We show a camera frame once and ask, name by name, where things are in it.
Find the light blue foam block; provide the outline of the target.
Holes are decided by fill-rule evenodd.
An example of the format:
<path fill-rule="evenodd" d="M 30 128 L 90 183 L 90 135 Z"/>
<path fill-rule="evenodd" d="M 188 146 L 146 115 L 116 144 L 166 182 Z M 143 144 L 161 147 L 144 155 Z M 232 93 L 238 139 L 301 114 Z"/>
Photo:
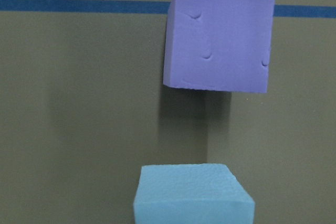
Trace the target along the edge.
<path fill-rule="evenodd" d="M 223 164 L 145 165 L 135 223 L 253 223 L 255 202 Z"/>

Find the purple foam block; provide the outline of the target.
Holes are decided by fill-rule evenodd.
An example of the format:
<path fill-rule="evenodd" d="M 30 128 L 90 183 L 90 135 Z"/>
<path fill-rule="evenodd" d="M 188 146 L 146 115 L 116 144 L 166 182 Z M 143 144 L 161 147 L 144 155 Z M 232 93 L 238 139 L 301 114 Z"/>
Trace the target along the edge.
<path fill-rule="evenodd" d="M 266 93 L 275 0 L 172 0 L 163 84 Z"/>

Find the brown paper table cover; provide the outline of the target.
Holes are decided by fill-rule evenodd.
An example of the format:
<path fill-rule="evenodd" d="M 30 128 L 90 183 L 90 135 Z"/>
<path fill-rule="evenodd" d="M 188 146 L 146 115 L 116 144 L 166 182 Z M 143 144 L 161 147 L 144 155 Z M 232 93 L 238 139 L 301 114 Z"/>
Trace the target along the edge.
<path fill-rule="evenodd" d="M 133 223 L 143 165 L 207 162 L 255 223 L 335 223 L 335 19 L 274 19 L 266 94 L 164 86 L 165 25 L 1 11 L 1 223 Z"/>

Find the blue tape line crosswise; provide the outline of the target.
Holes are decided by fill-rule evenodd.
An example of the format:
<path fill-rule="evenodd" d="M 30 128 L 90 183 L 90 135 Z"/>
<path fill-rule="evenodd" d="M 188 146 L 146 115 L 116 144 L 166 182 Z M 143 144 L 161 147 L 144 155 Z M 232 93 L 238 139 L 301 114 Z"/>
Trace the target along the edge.
<path fill-rule="evenodd" d="M 120 0 L 1 0 L 1 11 L 167 14 L 170 2 Z M 334 6 L 275 5 L 275 17 L 333 18 Z"/>

